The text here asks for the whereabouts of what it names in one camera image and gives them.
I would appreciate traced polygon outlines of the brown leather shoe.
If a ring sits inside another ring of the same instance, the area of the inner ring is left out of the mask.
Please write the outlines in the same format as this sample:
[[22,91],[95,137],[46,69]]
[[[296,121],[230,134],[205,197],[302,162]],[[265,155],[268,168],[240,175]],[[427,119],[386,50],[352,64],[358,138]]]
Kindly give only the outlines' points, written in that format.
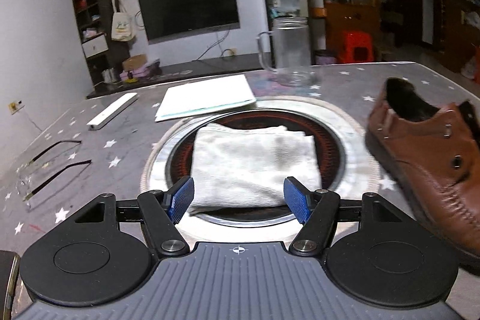
[[368,151],[414,217],[479,271],[479,120],[470,101],[436,107],[410,82],[389,78],[368,116]]

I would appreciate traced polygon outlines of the round black induction cooktop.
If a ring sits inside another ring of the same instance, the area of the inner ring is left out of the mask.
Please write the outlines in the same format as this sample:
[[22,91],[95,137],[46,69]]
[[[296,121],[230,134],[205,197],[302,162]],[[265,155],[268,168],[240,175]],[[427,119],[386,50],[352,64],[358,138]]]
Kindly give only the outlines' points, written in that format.
[[194,217],[226,227],[267,227],[292,220],[283,180],[334,190],[346,152],[319,119],[288,110],[248,110],[194,126],[174,143],[168,184],[193,177]]

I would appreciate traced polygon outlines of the white folded towel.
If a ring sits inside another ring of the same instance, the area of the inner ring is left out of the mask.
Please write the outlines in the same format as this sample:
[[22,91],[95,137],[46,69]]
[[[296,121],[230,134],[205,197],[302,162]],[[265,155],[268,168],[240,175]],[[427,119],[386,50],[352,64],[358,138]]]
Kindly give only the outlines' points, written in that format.
[[285,204],[284,179],[321,187],[313,136],[284,126],[241,130],[209,124],[197,131],[190,176],[190,214]]

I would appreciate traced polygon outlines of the white paper sheet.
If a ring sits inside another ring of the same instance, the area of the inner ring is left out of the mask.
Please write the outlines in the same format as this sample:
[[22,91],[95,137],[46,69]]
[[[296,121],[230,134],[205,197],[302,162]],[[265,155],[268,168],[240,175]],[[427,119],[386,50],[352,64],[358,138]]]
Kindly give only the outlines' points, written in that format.
[[254,103],[256,97],[244,75],[205,79],[168,88],[154,119],[162,122],[206,115]]

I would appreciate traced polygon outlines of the white remote control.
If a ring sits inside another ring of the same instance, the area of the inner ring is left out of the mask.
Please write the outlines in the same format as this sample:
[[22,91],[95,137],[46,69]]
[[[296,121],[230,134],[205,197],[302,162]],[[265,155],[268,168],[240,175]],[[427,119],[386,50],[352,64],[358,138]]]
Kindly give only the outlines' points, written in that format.
[[90,131],[96,131],[104,127],[108,122],[114,119],[120,112],[129,107],[138,98],[138,93],[126,93],[112,102],[107,108],[92,118],[87,123]]

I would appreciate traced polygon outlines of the purple patterned bin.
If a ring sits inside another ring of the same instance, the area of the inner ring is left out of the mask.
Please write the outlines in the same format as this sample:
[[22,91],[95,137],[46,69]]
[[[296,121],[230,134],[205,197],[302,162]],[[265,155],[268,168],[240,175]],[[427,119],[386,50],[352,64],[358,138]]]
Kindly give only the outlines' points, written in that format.
[[337,59],[335,53],[325,49],[318,49],[314,51],[315,65],[331,65],[336,64]]

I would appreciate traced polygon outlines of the cardboard box on console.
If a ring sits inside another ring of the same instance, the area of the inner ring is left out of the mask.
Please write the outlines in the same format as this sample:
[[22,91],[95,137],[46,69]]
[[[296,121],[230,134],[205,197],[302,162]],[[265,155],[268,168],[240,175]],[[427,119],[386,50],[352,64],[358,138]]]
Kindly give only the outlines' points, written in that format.
[[135,71],[147,64],[147,56],[145,54],[134,55],[122,62],[125,71]]

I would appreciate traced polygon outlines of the clear glass mug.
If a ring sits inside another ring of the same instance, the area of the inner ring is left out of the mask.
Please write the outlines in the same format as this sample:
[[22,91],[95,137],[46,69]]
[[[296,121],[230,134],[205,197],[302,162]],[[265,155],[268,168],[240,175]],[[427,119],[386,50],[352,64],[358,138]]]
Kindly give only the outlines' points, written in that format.
[[[270,40],[271,62],[266,60],[263,36]],[[280,85],[304,87],[314,85],[310,31],[306,17],[281,17],[272,21],[270,31],[256,37],[259,63]]]

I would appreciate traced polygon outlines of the red plastic stool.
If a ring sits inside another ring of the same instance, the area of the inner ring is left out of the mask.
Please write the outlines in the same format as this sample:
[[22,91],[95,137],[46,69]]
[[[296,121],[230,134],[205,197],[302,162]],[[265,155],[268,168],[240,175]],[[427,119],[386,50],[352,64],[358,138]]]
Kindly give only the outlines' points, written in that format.
[[368,32],[346,30],[342,34],[342,45],[338,61],[345,63],[364,63],[374,61],[374,42]]

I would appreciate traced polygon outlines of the white canvas tote bag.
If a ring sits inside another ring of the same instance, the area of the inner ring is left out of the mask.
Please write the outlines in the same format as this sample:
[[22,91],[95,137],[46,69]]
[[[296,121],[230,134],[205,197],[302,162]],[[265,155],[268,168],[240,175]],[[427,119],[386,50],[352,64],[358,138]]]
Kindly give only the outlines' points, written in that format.
[[112,1],[112,31],[111,38],[115,41],[130,42],[135,38],[134,20],[127,12],[121,0]]

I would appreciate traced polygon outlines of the black flat television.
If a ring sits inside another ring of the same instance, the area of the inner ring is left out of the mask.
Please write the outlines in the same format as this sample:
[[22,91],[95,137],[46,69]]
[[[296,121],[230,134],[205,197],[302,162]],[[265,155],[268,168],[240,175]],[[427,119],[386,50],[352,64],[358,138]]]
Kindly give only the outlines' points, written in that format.
[[138,0],[149,41],[238,24],[237,0]]

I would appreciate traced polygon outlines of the dark cubby bookshelf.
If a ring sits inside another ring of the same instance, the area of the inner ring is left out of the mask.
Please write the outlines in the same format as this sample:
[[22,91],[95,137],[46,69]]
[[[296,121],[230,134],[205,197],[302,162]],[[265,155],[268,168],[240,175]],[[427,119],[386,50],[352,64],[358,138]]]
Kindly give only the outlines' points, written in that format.
[[128,45],[112,40],[112,0],[72,0],[76,29],[95,90],[118,81]]

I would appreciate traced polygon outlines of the clear frame eyeglasses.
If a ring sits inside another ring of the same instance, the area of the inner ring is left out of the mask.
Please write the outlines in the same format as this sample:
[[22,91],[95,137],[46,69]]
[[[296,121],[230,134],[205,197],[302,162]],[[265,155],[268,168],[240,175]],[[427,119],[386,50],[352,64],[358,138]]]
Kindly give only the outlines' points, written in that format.
[[91,165],[91,158],[80,156],[81,148],[81,140],[56,141],[18,169],[16,191],[28,212],[57,196]]

